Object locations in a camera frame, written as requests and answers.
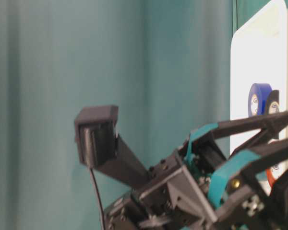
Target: teal curtain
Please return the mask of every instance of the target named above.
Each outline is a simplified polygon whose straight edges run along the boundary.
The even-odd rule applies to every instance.
[[[229,119],[231,36],[230,0],[0,0],[0,230],[99,228],[84,106],[117,104],[146,167]],[[128,190],[96,177],[105,207]]]
[[[232,0],[233,7],[233,32],[245,24],[269,0]]]

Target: blue tape roll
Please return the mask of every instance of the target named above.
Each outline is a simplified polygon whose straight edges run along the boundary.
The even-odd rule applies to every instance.
[[[265,102],[272,88],[266,83],[254,83],[249,92],[248,111],[249,117],[264,114]]]

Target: brass nut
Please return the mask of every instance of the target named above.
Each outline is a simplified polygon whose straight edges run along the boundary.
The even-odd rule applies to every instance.
[[[240,181],[239,181],[238,179],[233,179],[233,180],[231,181],[231,186],[232,186],[233,188],[239,188],[239,186],[240,186]]]

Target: black tape roll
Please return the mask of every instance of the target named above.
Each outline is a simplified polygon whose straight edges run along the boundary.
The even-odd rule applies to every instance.
[[[272,90],[265,102],[264,114],[275,114],[279,112],[279,90]]]

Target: teal rubber band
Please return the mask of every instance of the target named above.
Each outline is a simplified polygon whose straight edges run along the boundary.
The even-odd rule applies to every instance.
[[[189,138],[189,144],[188,144],[188,149],[187,149],[187,156],[186,156],[186,161],[188,165],[191,165],[192,162],[192,142],[195,141],[196,139],[202,137],[203,135],[207,134],[213,129],[218,128],[218,123],[211,123],[208,125],[204,125],[200,127],[199,129],[195,130],[194,132],[190,133],[190,138]]]
[[[215,208],[221,206],[221,199],[229,179],[249,162],[259,158],[259,155],[248,149],[242,150],[212,174],[208,199]]]

